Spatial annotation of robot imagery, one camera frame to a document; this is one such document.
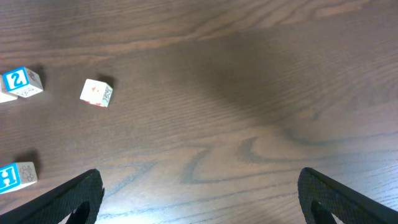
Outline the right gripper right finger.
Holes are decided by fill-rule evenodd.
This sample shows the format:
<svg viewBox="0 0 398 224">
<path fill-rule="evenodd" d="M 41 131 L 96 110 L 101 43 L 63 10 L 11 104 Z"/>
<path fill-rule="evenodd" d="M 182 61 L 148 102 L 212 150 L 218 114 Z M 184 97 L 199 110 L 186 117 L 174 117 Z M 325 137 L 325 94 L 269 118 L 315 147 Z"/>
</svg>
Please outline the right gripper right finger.
<svg viewBox="0 0 398 224">
<path fill-rule="evenodd" d="M 397 223 L 397 211 L 310 167 L 301 170 L 298 199 L 307 223 Z"/>
</svg>

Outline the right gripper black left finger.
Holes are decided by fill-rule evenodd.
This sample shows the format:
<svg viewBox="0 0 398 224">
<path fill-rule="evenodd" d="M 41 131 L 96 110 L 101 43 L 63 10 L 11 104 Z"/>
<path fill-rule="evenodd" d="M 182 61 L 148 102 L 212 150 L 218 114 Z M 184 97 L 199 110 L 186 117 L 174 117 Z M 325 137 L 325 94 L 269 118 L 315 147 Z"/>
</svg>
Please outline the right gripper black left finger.
<svg viewBox="0 0 398 224">
<path fill-rule="evenodd" d="M 1 215 L 4 224 L 94 224 L 104 197 L 99 170 L 90 169 L 49 192 Z"/>
</svg>

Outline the red letter I block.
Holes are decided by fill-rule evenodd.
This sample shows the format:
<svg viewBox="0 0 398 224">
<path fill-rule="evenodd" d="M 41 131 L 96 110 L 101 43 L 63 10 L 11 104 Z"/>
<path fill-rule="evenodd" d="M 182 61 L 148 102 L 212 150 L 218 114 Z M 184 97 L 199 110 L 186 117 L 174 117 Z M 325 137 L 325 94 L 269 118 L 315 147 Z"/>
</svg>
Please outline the red letter I block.
<svg viewBox="0 0 398 224">
<path fill-rule="evenodd" d="M 18 96 L 9 93 L 6 89 L 5 82 L 3 80 L 3 77 L 0 77 L 0 82 L 1 82 L 1 89 L 0 89 L 0 103 L 5 103 L 8 101 L 14 101 L 18 99 Z"/>
</svg>

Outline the blue number 2 block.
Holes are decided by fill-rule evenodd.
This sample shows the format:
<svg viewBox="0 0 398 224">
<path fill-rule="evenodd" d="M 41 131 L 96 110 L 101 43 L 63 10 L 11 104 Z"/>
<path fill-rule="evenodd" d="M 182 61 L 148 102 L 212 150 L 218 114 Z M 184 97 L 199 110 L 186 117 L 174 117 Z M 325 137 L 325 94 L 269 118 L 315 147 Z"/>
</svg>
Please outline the blue number 2 block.
<svg viewBox="0 0 398 224">
<path fill-rule="evenodd" d="M 26 67 L 6 72 L 2 79 L 8 93 L 22 98 L 31 97 L 44 90 L 39 75 Z"/>
</svg>

